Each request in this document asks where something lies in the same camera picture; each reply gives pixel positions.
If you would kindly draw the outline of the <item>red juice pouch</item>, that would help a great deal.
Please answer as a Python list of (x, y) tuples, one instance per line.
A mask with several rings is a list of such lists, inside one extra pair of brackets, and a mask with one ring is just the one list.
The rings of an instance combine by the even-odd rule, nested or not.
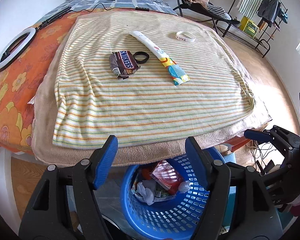
[(178, 192), (179, 185), (184, 181), (180, 173), (166, 160), (158, 162), (149, 175), (171, 195)]

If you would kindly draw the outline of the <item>orange plastic cap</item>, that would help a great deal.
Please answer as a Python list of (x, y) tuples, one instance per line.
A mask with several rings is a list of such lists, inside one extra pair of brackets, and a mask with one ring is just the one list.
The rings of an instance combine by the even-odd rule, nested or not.
[(141, 175), (143, 177), (143, 180), (151, 180), (151, 170), (149, 170), (148, 168), (143, 168), (141, 170)]

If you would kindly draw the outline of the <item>large white tissue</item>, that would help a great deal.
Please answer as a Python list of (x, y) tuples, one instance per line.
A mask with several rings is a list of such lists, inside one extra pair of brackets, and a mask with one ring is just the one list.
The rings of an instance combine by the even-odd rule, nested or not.
[(155, 199), (157, 183), (152, 180), (143, 180), (137, 183), (134, 196), (147, 205), (152, 205)]

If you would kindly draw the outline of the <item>colourful long snack packet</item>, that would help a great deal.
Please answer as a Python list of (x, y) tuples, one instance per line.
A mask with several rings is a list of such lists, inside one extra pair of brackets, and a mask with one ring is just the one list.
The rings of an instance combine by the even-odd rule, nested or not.
[(165, 69), (169, 72), (175, 86), (181, 85), (190, 81), (190, 77), (186, 72), (175, 63), (171, 57), (166, 54), (159, 46), (152, 42), (147, 36), (140, 31), (130, 31), (129, 34), (146, 46), (153, 53)]

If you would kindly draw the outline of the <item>snickers bar wrapper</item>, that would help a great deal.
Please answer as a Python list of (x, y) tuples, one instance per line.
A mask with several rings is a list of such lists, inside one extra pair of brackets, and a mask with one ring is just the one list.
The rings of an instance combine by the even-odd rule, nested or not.
[(118, 79), (127, 79), (141, 68), (128, 50), (112, 52), (109, 62)]

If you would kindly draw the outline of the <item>white silicone wristband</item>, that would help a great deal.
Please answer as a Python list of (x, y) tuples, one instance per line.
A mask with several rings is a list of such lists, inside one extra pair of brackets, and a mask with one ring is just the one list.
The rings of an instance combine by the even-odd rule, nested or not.
[(185, 42), (195, 42), (196, 37), (188, 32), (188, 31), (178, 31), (175, 34), (176, 39), (181, 40), (181, 41), (185, 41)]

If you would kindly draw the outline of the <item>small white tissue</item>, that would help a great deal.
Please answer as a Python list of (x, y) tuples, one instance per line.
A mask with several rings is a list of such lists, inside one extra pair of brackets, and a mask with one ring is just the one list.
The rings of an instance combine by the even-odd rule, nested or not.
[(190, 190), (190, 186), (191, 186), (191, 183), (189, 180), (183, 181), (179, 184), (178, 191), (180, 193), (186, 193), (187, 191)]

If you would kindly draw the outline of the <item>green white milk carton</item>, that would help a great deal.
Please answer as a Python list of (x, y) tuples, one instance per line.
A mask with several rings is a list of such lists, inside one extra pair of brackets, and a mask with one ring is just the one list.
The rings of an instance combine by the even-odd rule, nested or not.
[[(132, 187), (131, 187), (131, 193), (134, 196), (134, 193), (136, 191), (136, 185), (138, 182), (143, 181), (143, 177), (141, 175), (141, 172), (138, 171), (135, 173), (134, 176), (134, 180), (132, 183)], [(164, 201), (168, 201), (168, 200), (172, 200), (175, 198), (175, 195), (171, 195), (169, 194), (169, 192), (167, 190), (165, 190), (162, 186), (160, 186), (157, 183), (157, 187), (156, 187), (156, 192), (155, 192), (155, 199), (154, 199), (154, 203), (159, 203), (159, 202), (164, 202)]]

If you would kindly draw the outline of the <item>striped yellow towel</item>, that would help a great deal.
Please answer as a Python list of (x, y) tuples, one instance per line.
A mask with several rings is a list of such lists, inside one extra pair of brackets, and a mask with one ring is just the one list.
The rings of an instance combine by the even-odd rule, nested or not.
[[(132, 37), (140, 31), (190, 77), (175, 86), (169, 72)], [(176, 39), (192, 33), (195, 42)], [(141, 67), (127, 79), (110, 68), (112, 52), (128, 50)], [(235, 124), (256, 100), (239, 62), (216, 32), (170, 14), (108, 11), (79, 16), (55, 79), (52, 142), (87, 150), (111, 134), (121, 147), (185, 139)]]

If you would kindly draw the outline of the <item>blue plastic laundry basket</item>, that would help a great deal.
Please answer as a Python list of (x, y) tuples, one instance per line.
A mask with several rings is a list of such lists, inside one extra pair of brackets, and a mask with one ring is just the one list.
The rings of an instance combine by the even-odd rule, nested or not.
[(132, 193), (141, 166), (132, 165), (123, 176), (121, 209), (134, 231), (147, 239), (190, 239), (207, 204), (209, 191), (200, 185), (186, 154), (167, 161), (190, 182), (190, 190), (150, 206), (142, 203)]

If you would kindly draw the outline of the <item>beige fleece blanket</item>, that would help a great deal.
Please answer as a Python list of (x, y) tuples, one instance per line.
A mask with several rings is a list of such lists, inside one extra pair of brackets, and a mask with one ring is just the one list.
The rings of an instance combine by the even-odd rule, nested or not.
[[(73, 29), (73, 26), (74, 24), (68, 31), (63, 42), (58, 47), (55, 56), (50, 63), (47, 74), (34, 97), (32, 150), (38, 160), (46, 164), (56, 164), (58, 166), (74, 165), (81, 159), (89, 157), (95, 149), (100, 148), (106, 141), (105, 140), (102, 145), (96, 148), (87, 150), (60, 147), (54, 145), (52, 142), (54, 126), (57, 118), (57, 103), (54, 91), (55, 79), (62, 51), (68, 40), (70, 31)], [(239, 62), (243, 73), (249, 81), (249, 85), (251, 86), (256, 100), (256, 106), (250, 115), (246, 116), (235, 124), (203, 135), (193, 136), (197, 140), (198, 144), (203, 148), (215, 146), (236, 136), (241, 136), (243, 132), (249, 128), (264, 128), (266, 123), (270, 122), (271, 120), (268, 110), (260, 98), (256, 85), (250, 74), (243, 64), (241, 64), (234, 52), (232, 50), (231, 52), (233, 53), (235, 59)], [(132, 164), (146, 164), (181, 155), (185, 151), (185, 139), (153, 142), (144, 145), (127, 147), (121, 147), (119, 145), (119, 150), (116, 154), (114, 165), (126, 166)]]

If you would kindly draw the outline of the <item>black clothes rack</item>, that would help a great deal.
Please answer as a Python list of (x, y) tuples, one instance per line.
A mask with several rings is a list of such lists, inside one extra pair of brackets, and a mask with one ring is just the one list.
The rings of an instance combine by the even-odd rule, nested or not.
[(226, 29), (218, 27), (223, 37), (231, 37), (256, 50), (265, 57), (271, 49), (270, 42), (280, 31), (281, 23), (288, 23), (288, 9), (281, 0), (233, 0), (228, 13), (237, 10), (238, 25)]

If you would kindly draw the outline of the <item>yellow green box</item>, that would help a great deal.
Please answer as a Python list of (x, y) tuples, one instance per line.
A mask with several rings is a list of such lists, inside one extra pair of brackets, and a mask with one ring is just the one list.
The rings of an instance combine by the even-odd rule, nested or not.
[(259, 27), (251, 19), (244, 16), (241, 19), (239, 30), (241, 30), (251, 38), (254, 38), (259, 30)]

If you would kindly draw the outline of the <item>orange floral bedsheet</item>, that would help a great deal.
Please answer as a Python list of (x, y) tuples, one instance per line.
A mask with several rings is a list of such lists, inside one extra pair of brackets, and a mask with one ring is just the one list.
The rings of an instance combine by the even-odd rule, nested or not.
[(76, 18), (85, 14), (86, 10), (67, 13), (39, 30), (25, 51), (0, 72), (0, 146), (32, 153), (34, 106), (30, 101)]

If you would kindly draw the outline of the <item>blue plaid mattress cover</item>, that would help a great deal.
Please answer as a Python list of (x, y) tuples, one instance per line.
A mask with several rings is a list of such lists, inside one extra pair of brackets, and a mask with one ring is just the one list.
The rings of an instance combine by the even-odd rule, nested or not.
[(73, 11), (91, 10), (96, 8), (143, 8), (151, 11), (163, 12), (176, 15), (174, 10), (163, 0), (68, 0), (48, 12), (45, 17), (52, 16), (66, 7), (71, 7)]

